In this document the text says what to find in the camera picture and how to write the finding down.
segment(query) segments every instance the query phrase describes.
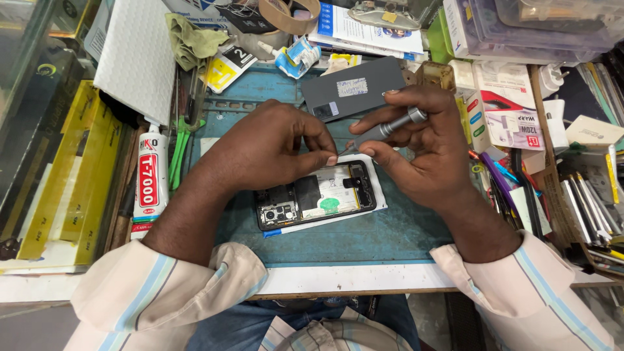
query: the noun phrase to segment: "man's right hand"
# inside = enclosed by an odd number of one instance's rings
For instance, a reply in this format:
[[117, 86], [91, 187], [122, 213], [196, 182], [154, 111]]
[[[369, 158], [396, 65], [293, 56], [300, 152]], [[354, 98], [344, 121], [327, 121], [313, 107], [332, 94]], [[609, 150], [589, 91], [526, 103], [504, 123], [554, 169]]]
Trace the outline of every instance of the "man's right hand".
[[[414, 202], [438, 212], [453, 210], [461, 198], [476, 198], [468, 175], [468, 146], [455, 98], [435, 87], [408, 86], [389, 91], [390, 105], [364, 116], [349, 131], [362, 134], [379, 123], [391, 122], [416, 106], [428, 120], [410, 122], [394, 131], [386, 142], [367, 141], [359, 151], [371, 156]], [[408, 162], [393, 146], [408, 147], [416, 158]]]

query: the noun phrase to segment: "knurled screwdriver handle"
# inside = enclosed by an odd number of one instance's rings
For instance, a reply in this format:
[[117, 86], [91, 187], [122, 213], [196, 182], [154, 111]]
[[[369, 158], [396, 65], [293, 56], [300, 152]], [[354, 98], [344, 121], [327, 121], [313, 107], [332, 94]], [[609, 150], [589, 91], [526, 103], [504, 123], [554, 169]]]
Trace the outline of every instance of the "knurled screwdriver handle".
[[426, 120], [426, 112], [419, 110], [416, 106], [409, 106], [407, 108], [407, 113], [399, 119], [396, 119], [390, 123], [378, 124], [353, 139], [353, 145], [350, 147], [350, 149], [359, 149], [360, 145], [362, 145], [365, 141], [383, 141], [388, 138], [390, 134], [392, 134], [392, 132], [409, 122], [421, 123]]

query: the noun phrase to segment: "brown tape roll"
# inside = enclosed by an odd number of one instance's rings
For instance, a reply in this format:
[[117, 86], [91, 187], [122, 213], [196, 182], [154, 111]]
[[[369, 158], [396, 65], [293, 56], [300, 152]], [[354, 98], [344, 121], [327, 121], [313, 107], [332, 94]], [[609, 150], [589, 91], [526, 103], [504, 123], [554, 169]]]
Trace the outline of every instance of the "brown tape roll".
[[260, 14], [272, 25], [284, 32], [302, 36], [310, 33], [316, 27], [318, 14], [321, 12], [321, 3], [318, 0], [297, 0], [310, 13], [312, 18], [299, 20], [290, 15], [288, 6], [282, 0], [259, 0]]

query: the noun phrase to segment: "workbench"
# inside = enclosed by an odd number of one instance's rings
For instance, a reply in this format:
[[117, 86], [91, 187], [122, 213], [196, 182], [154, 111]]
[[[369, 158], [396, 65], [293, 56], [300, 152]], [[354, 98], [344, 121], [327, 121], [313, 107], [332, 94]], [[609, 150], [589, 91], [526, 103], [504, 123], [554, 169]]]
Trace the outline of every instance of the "workbench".
[[[208, 96], [207, 123], [189, 140], [183, 174], [199, 159], [202, 138], [222, 136], [257, 104], [273, 98], [305, 109], [301, 81], [323, 71], [312, 68], [293, 81], [272, 64], [256, 63], [223, 94]], [[353, 138], [349, 124], [362, 115], [328, 123], [339, 150]], [[444, 222], [409, 200], [380, 167], [375, 166], [375, 171], [388, 209], [267, 239], [258, 228], [251, 192], [241, 192], [230, 201], [218, 227], [217, 244], [247, 245], [269, 273], [252, 299], [457, 291], [429, 255], [430, 249], [452, 242]], [[479, 187], [477, 177], [471, 176]], [[621, 285], [573, 268], [577, 273], [573, 287]], [[81, 278], [80, 274], [0, 275], [0, 304], [55, 305], [70, 299]]]

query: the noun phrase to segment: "jeans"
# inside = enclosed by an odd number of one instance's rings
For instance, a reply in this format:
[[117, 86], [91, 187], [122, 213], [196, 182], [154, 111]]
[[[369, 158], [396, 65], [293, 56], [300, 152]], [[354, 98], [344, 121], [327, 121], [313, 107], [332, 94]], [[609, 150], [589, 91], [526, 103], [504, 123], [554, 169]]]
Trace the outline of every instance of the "jeans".
[[[370, 298], [332, 298], [331, 302], [338, 307], [327, 306], [321, 299], [245, 301], [200, 321], [187, 351], [257, 351], [275, 316], [299, 330], [311, 320], [340, 318], [345, 306], [366, 315]], [[394, 330], [414, 351], [420, 351], [418, 332], [405, 295], [381, 295], [376, 312], [369, 319]]]

